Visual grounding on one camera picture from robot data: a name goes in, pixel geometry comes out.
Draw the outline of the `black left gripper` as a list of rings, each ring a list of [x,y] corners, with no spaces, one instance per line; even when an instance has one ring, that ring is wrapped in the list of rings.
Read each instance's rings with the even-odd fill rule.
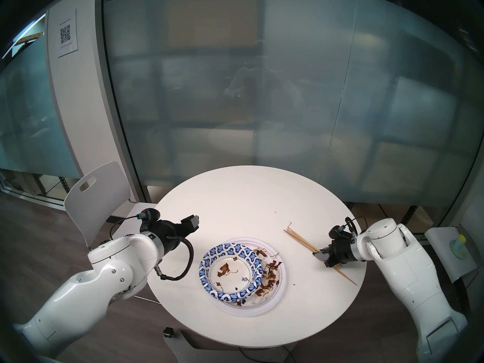
[[[153,233],[163,246],[164,253],[175,250],[181,243],[181,238],[186,238],[199,229],[199,216],[191,215],[181,220],[181,224],[170,221],[158,220],[153,223]]]

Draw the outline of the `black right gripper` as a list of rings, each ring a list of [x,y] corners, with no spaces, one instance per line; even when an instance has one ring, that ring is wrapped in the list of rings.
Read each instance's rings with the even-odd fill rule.
[[[324,261],[327,268],[335,267],[337,264],[359,261],[359,251],[355,238],[333,240],[327,250],[314,252],[313,256]]]

